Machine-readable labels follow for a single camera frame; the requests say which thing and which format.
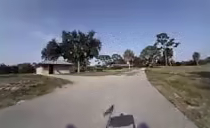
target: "white building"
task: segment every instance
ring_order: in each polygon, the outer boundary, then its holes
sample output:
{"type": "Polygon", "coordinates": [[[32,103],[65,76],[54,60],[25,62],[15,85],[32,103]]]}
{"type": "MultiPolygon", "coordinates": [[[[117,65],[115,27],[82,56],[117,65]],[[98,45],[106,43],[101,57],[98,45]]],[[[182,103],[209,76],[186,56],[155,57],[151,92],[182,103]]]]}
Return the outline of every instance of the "white building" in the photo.
{"type": "Polygon", "coordinates": [[[36,67],[36,74],[68,74],[74,72],[74,64],[65,61],[43,61],[36,67]]]}

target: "dry grass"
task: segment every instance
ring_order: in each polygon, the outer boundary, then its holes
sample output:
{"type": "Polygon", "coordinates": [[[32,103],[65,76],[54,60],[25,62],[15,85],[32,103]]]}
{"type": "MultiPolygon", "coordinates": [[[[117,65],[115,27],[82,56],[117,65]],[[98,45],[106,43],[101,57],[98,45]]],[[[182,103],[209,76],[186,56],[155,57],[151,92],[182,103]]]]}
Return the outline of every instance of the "dry grass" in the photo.
{"type": "Polygon", "coordinates": [[[146,70],[149,81],[200,128],[210,128],[210,65],[146,70]]]}
{"type": "Polygon", "coordinates": [[[70,81],[41,75],[0,75],[0,108],[52,92],[70,81]]]}

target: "sky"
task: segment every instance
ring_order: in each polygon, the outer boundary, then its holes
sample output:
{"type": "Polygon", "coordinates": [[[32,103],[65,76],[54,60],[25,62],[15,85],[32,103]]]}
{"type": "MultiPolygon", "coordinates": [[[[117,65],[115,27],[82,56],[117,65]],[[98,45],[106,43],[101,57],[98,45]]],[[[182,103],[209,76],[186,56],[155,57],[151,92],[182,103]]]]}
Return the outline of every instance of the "sky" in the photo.
{"type": "Polygon", "coordinates": [[[175,59],[210,55],[210,0],[0,0],[0,63],[41,61],[62,30],[94,30],[101,54],[136,55],[165,32],[181,44],[175,59]]]}

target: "house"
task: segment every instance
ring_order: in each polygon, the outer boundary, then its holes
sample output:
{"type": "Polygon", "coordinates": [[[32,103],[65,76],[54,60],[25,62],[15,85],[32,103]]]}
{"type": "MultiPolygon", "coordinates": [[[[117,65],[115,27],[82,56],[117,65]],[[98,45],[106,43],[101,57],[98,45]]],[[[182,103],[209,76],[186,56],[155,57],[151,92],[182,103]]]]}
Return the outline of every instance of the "house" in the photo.
{"type": "Polygon", "coordinates": [[[36,66],[36,74],[68,74],[74,72],[74,64],[62,60],[42,61],[36,66]]]}

